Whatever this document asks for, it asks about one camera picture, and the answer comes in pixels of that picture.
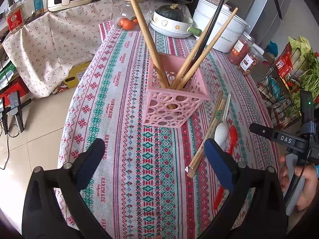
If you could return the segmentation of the white electric cooking pot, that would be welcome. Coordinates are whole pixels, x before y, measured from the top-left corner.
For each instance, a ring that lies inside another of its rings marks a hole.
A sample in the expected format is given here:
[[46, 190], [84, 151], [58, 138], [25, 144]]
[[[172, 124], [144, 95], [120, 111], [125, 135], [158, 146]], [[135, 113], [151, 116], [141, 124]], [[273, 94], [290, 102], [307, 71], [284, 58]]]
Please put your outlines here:
[[[194, 21], [194, 27], [204, 31], [206, 26], [209, 24], [209, 21], [214, 16], [217, 6], [213, 3], [210, 3], [206, 0], [198, 0], [197, 7], [195, 9], [194, 15], [192, 17]], [[231, 11], [227, 5], [223, 5], [220, 14], [217, 18], [217, 21], [214, 25], [214, 28], [211, 32], [211, 35], [207, 41], [207, 45], [219, 32], [220, 28], [224, 25], [226, 20], [231, 15]], [[220, 52], [229, 53], [238, 39], [243, 34], [243, 31], [248, 27], [248, 23], [244, 21], [239, 16], [235, 15], [227, 28], [223, 31], [218, 41], [213, 46], [213, 49]]]

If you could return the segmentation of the green leafy vegetables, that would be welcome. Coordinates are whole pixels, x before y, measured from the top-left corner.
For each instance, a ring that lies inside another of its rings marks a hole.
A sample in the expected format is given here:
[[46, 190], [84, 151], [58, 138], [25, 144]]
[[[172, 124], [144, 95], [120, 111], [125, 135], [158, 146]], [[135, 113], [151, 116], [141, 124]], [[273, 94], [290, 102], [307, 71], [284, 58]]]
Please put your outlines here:
[[292, 100], [298, 109], [300, 107], [300, 91], [309, 91], [312, 93], [312, 99], [318, 97], [318, 53], [314, 53], [309, 43], [309, 40], [303, 36], [298, 36], [296, 39], [288, 37], [292, 51], [299, 51], [300, 57], [297, 60], [297, 69], [301, 74], [297, 77], [297, 87], [294, 88]]

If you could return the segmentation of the white ceramic casserole dish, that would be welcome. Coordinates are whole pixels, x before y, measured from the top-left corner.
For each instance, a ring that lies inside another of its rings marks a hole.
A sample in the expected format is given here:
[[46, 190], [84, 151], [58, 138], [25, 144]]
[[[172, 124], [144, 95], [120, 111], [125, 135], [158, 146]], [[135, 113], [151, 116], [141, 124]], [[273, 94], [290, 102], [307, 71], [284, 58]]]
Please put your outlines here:
[[199, 37], [201, 29], [193, 26], [192, 18], [184, 15], [183, 21], [175, 21], [154, 12], [153, 18], [149, 20], [150, 26], [158, 33], [172, 38], [187, 38], [191, 35]]

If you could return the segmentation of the black chopstick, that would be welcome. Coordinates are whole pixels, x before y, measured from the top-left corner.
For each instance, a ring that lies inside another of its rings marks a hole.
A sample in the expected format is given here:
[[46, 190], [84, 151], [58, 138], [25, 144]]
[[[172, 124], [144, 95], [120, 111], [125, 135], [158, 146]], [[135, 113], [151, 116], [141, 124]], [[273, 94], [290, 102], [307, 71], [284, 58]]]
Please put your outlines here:
[[[204, 44], [201, 46], [201, 48], [200, 48], [200, 53], [203, 52], [203, 50], [204, 50], [204, 48], [205, 48], [205, 46], [206, 46], [207, 40], [208, 40], [208, 38], [210, 37], [210, 34], [211, 34], [211, 32], [212, 32], [212, 30], [213, 30], [215, 24], [216, 24], [216, 21], [217, 21], [217, 19], [218, 19], [218, 16], [219, 16], [219, 14], [220, 14], [220, 11], [221, 11], [221, 9], [222, 9], [222, 6], [224, 5], [224, 2], [225, 2], [225, 0], [220, 0], [219, 5], [217, 6], [217, 9], [216, 9], [216, 11], [215, 11], [215, 13], [214, 13], [214, 16], [213, 16], [213, 22], [211, 23], [211, 25], [210, 25], [210, 27], [209, 27], [209, 30], [208, 30], [208, 33], [207, 33], [207, 35], [206, 35], [206, 37], [205, 37], [205, 40], [204, 40], [205, 43], [204, 43]], [[195, 59], [197, 60], [197, 59], [200, 57], [200, 55], [201, 55], [201, 54], [198, 54], [198, 55], [195, 57]]]

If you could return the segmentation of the jar of red dried fruit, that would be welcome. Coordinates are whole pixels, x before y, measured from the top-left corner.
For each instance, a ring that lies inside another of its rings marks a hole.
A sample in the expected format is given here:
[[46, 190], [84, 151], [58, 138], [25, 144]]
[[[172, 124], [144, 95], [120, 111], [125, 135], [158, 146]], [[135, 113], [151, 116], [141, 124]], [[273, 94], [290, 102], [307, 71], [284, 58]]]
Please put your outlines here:
[[228, 60], [234, 64], [238, 65], [246, 54], [250, 51], [250, 48], [254, 44], [255, 39], [249, 35], [246, 31], [240, 36], [230, 53], [228, 54]]

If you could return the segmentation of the jar of dried fruit rings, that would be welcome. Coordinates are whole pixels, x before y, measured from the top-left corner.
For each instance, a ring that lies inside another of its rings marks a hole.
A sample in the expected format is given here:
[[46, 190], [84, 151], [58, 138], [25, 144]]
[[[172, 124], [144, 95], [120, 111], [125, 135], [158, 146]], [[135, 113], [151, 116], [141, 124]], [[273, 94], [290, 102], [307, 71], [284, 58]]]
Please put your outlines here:
[[256, 44], [253, 44], [244, 56], [241, 62], [238, 64], [238, 69], [242, 72], [243, 75], [248, 75], [251, 70], [263, 60], [263, 53], [261, 48]]

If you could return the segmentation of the patterned woven tablecloth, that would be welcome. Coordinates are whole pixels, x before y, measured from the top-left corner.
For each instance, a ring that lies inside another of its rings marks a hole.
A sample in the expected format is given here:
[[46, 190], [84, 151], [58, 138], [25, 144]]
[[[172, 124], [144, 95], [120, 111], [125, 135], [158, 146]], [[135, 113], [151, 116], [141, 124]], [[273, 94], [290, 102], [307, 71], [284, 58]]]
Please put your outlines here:
[[201, 65], [210, 100], [180, 128], [144, 126], [149, 52], [142, 34], [103, 24], [105, 41], [83, 75], [61, 140], [58, 165], [73, 162], [96, 138], [104, 156], [81, 196], [113, 238], [197, 238], [216, 215], [220, 183], [206, 159], [194, 177], [185, 167], [206, 134], [219, 92], [231, 96], [227, 121], [238, 133], [233, 157], [249, 167], [280, 169], [277, 146], [249, 132], [271, 125], [250, 76], [211, 50]]

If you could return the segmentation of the red labelled glass jar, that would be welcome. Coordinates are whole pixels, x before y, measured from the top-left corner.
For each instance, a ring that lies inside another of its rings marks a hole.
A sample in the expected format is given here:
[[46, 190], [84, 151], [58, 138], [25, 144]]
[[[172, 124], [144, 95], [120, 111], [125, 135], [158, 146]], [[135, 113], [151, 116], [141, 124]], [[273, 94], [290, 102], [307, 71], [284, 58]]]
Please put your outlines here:
[[7, 26], [11, 34], [16, 33], [23, 27], [25, 22], [24, 3], [17, 1], [5, 11]]

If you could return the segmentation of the pink perforated utensil holder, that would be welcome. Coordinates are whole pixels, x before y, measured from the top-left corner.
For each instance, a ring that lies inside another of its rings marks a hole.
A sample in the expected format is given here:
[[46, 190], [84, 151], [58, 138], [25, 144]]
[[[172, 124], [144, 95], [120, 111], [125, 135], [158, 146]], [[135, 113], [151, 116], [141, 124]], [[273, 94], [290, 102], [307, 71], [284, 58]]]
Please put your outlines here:
[[162, 88], [152, 61], [149, 62], [142, 123], [147, 126], [179, 128], [210, 95], [201, 69], [183, 90]]

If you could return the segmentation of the glass jar with tomatoes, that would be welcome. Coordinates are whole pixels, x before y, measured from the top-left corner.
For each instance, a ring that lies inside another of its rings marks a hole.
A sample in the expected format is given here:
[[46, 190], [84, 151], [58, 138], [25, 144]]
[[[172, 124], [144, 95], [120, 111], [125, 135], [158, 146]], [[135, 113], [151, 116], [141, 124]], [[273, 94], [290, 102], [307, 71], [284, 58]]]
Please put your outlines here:
[[[148, 0], [136, 1], [144, 16], [146, 24], [148, 24], [153, 10], [151, 3]], [[126, 31], [140, 31], [140, 25], [130, 0], [119, 0], [115, 5], [112, 20], [114, 21], [114, 25], [119, 29]]]

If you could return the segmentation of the bamboo chopstick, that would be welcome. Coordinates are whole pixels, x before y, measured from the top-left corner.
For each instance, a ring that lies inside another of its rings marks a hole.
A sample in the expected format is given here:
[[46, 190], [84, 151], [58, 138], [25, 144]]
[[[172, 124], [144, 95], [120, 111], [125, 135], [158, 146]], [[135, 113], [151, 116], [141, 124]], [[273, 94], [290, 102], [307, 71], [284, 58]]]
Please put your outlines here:
[[146, 24], [146, 20], [142, 14], [140, 6], [138, 5], [137, 0], [130, 0], [130, 1], [132, 3], [134, 13], [138, 19], [140, 29], [141, 29], [142, 34], [144, 36], [144, 40], [145, 40], [146, 45], [149, 49], [151, 59], [153, 60], [153, 65], [154, 65], [154, 68], [155, 68], [157, 75], [159, 77], [160, 85], [162, 88], [169, 88], [168, 78], [167, 78], [166, 73], [164, 71], [163, 64], [160, 60], [159, 53], [157, 52], [154, 40], [150, 34], [149, 28]]
[[206, 26], [206, 28], [204, 29], [204, 31], [200, 35], [200, 37], [199, 37], [198, 41], [196, 42], [195, 46], [193, 47], [191, 53], [189, 53], [189, 55], [186, 58], [186, 60], [184, 61], [183, 65], [179, 69], [177, 75], [175, 76], [175, 79], [170, 84], [170, 87], [169, 87], [170, 89], [177, 88], [177, 86], [178, 86], [179, 82], [181, 81], [182, 77], [188, 72], [189, 68], [192, 66], [194, 61], [196, 61], [195, 57], [198, 54], [201, 54], [200, 53], [200, 48], [205, 43], [204, 40], [205, 40], [205, 37], [206, 37], [206, 35], [208, 33], [209, 27], [210, 27], [212, 22], [213, 22], [213, 17], [210, 19], [208, 25]]
[[238, 11], [238, 8], [235, 8], [232, 14], [229, 16], [227, 21], [224, 23], [224, 25], [221, 27], [219, 32], [215, 35], [213, 40], [210, 42], [210, 44], [205, 48], [205, 50], [201, 53], [200, 57], [194, 62], [192, 67], [188, 70], [188, 72], [185, 74], [184, 78], [178, 83], [176, 89], [181, 90], [189, 81], [189, 79], [194, 75], [194, 73], [197, 71], [197, 69], [200, 67], [202, 61], [205, 59], [205, 57], [208, 55], [210, 50], [213, 48], [215, 43], [218, 41], [219, 37], [223, 33], [223, 31], [227, 28], [228, 24], [231, 22], [232, 18], [235, 16], [236, 12]]

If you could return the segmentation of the blue labelled clear canister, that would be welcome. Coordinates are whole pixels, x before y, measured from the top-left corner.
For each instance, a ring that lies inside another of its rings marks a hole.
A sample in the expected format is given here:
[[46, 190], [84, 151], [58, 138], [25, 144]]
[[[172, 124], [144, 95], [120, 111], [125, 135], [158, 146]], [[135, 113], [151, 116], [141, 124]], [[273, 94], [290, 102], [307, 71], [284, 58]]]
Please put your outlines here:
[[30, 23], [44, 15], [43, 0], [24, 0], [25, 23]]

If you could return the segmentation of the dark green squash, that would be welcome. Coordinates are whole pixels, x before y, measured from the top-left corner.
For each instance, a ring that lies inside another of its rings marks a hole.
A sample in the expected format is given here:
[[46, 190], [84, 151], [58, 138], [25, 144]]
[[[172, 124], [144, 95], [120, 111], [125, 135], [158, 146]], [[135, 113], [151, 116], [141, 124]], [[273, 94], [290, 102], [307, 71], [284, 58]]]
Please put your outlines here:
[[162, 5], [157, 8], [155, 12], [165, 18], [174, 21], [183, 22], [184, 20], [184, 14], [179, 8], [179, 4]]

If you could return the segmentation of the wrapped disposable chopsticks pair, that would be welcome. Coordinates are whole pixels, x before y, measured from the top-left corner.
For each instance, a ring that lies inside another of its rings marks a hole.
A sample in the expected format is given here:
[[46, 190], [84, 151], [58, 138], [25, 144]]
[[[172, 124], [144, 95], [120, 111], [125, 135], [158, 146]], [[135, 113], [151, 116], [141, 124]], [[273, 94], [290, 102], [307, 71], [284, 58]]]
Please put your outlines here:
[[187, 166], [187, 168], [185, 169], [185, 171], [187, 172], [187, 177], [193, 178], [195, 173], [196, 173], [196, 170], [197, 170], [197, 168], [202, 160], [202, 157], [204, 155], [204, 143], [210, 137], [211, 133], [213, 132], [214, 126], [217, 124], [217, 122], [220, 118], [223, 104], [224, 104], [223, 92], [221, 91], [221, 92], [219, 92], [219, 96], [217, 98], [217, 102], [215, 105], [213, 116], [212, 116], [211, 121], [209, 123], [209, 127], [208, 127], [206, 134], [205, 134], [205, 137], [203, 138], [203, 141], [202, 141], [199, 149], [197, 150], [195, 156], [193, 157], [190, 165]]

